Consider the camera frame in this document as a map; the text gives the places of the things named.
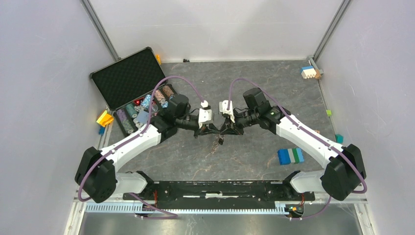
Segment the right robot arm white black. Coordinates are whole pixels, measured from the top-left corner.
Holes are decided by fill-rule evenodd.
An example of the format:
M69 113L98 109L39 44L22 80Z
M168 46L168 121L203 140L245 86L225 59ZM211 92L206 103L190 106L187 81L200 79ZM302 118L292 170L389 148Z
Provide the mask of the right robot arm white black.
M343 146L322 136L285 108L272 106L259 88L244 92L243 97L246 110L233 108L230 100L219 103L219 112L225 118L222 135L243 135L244 128L258 124L295 144L322 167L319 171L295 171L286 177L282 192L287 199L295 200L305 192L325 192L343 201L351 193L358 193L366 170L357 146Z

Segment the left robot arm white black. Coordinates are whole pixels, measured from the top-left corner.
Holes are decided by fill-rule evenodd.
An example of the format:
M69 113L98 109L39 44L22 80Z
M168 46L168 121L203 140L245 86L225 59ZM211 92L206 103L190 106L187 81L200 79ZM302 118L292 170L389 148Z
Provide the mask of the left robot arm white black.
M187 96L176 94L166 108L159 109L149 124L119 142L100 150L85 150L74 180L79 185L78 199L84 201L82 192L96 203L102 203L113 195L136 193L141 199L149 199L154 187L144 173L120 173L131 159L143 151L160 144L175 135L178 129L194 131L194 135L214 133L213 114L207 101L202 101L197 115L190 113Z

